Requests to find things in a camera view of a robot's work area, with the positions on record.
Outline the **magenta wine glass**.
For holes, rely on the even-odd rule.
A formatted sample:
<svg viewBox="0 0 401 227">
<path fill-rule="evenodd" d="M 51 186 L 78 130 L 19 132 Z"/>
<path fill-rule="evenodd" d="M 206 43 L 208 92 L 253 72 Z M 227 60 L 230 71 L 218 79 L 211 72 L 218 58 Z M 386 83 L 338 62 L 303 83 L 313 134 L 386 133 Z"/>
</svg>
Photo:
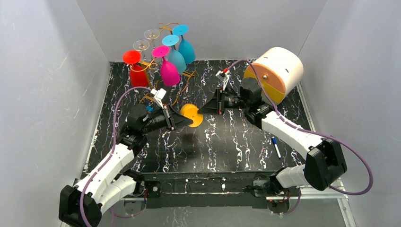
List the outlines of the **magenta wine glass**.
<svg viewBox="0 0 401 227">
<path fill-rule="evenodd" d="M 170 48 L 168 46 L 161 45 L 153 50 L 152 55 L 154 58 L 162 59 L 160 75 L 162 77 L 163 83 L 166 86 L 172 87 L 177 85 L 181 81 L 181 76 L 175 65 L 166 59 L 166 56 L 169 53 L 170 53 Z"/>
</svg>

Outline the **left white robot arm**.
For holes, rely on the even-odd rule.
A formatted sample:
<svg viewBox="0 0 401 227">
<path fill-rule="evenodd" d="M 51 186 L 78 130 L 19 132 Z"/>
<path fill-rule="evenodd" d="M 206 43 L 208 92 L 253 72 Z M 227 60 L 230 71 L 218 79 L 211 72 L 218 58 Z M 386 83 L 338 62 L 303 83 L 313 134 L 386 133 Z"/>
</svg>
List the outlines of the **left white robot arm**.
<svg viewBox="0 0 401 227">
<path fill-rule="evenodd" d="M 74 186 L 66 185 L 60 194 L 59 220 L 71 227 L 96 227 L 103 214 L 143 181 L 141 174 L 119 174 L 143 149 L 146 134 L 162 128 L 170 131 L 202 122 L 195 105 L 187 104 L 180 112 L 162 105 L 149 112 L 145 105 L 131 108 L 127 122 L 116 137 L 116 145 L 106 157 Z"/>
</svg>

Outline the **yellow wine glass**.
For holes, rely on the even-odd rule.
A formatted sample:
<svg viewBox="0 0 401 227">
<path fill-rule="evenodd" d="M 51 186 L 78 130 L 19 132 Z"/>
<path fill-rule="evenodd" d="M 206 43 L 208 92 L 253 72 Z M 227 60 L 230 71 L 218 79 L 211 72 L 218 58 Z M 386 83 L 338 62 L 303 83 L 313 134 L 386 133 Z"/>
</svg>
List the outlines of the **yellow wine glass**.
<svg viewBox="0 0 401 227">
<path fill-rule="evenodd" d="M 198 113 L 198 107 L 194 104 L 185 104 L 181 110 L 180 114 L 191 119 L 193 121 L 189 127 L 195 128 L 201 125 L 203 121 L 203 115 Z"/>
</svg>

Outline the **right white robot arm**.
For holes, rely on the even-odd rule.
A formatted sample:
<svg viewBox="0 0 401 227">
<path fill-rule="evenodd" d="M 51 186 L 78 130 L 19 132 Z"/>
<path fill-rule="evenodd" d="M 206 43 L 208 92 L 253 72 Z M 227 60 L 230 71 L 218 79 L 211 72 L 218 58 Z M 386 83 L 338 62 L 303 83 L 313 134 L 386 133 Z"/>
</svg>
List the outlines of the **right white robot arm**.
<svg viewBox="0 0 401 227">
<path fill-rule="evenodd" d="M 217 88 L 214 96 L 199 110 L 199 114 L 222 115 L 226 109 L 243 109 L 249 123 L 278 136 L 305 160 L 305 164 L 283 167 L 273 173 L 266 190 L 279 193 L 293 186 L 310 185 L 323 191 L 347 171 L 341 145 L 321 136 L 292 128 L 290 121 L 279 117 L 272 106 L 262 99 L 262 89 L 254 78 L 240 83 L 239 93 Z"/>
</svg>

